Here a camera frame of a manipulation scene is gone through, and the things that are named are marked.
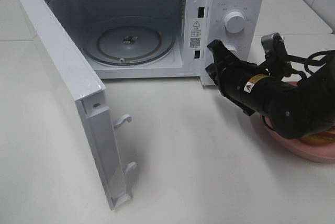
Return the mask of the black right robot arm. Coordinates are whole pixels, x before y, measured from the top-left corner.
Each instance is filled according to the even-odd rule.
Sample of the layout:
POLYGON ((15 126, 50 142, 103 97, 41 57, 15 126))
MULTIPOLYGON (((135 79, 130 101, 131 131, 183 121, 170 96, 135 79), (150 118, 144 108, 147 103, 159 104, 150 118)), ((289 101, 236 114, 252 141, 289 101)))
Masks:
POLYGON ((287 54, 282 38, 262 41, 266 60, 242 61, 220 40, 207 47, 214 62, 206 72, 222 96, 247 115, 268 118, 286 139, 322 132, 334 125, 334 51, 304 59, 287 54))

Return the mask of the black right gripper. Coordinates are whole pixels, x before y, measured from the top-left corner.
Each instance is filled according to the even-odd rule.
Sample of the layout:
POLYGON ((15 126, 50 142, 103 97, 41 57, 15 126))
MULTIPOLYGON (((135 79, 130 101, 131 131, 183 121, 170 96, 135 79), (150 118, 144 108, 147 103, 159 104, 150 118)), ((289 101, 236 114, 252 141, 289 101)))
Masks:
POLYGON ((238 58, 227 59, 220 40, 213 40, 207 48, 213 53, 214 63, 205 70, 221 94, 248 116, 258 111, 258 83, 252 80, 257 75, 254 69, 238 58))

